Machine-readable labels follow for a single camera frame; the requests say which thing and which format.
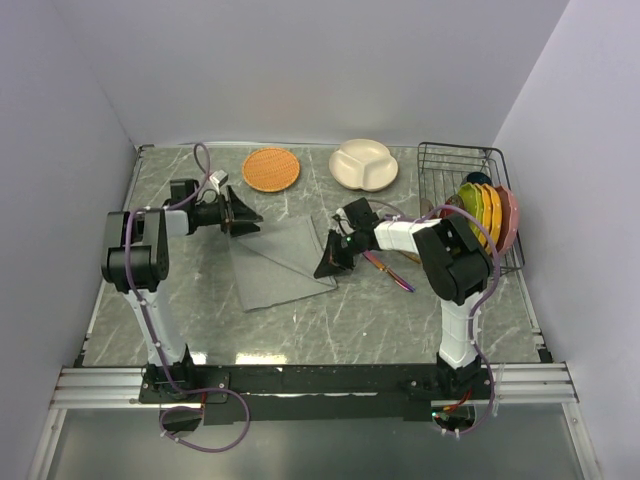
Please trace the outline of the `grey cloth napkin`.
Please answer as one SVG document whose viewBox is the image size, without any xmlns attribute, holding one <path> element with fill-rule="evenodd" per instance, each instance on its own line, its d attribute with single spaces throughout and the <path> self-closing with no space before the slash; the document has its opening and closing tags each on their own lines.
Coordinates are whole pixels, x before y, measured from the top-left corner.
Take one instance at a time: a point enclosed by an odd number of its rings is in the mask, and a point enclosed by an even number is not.
<svg viewBox="0 0 640 480">
<path fill-rule="evenodd" d="M 314 277 L 323 247 L 309 215 L 265 223 L 229 240 L 235 282 L 246 312 L 294 302 L 337 288 Z"/>
</svg>

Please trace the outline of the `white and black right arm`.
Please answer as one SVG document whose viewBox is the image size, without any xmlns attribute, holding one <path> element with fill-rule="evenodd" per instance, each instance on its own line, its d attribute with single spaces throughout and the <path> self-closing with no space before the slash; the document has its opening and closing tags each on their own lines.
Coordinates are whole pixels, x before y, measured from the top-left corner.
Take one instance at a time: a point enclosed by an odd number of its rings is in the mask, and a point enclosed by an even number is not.
<svg viewBox="0 0 640 480">
<path fill-rule="evenodd" d="M 360 198 L 338 209 L 333 220 L 314 277 L 352 270 L 356 256 L 372 251 L 418 256 L 441 305 L 437 388 L 448 398 L 463 396 L 481 371 L 478 317 L 494 267 L 468 219 L 458 211 L 443 219 L 384 219 Z"/>
</svg>

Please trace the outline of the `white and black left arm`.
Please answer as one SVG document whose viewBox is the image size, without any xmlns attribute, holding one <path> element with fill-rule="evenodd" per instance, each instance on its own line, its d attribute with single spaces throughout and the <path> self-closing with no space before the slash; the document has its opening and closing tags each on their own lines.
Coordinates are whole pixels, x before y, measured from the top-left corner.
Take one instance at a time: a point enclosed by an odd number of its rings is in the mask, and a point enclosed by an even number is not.
<svg viewBox="0 0 640 480">
<path fill-rule="evenodd" d="M 159 208 L 107 215 L 101 273 L 131 306 L 147 349 L 140 400 L 148 403 L 228 399 L 229 375 L 209 375 L 195 365 L 169 306 L 165 281 L 169 240 L 218 226 L 235 238 L 256 233 L 263 217 L 227 186 L 212 201 L 200 200 L 195 179 L 170 182 L 170 197 Z"/>
</svg>

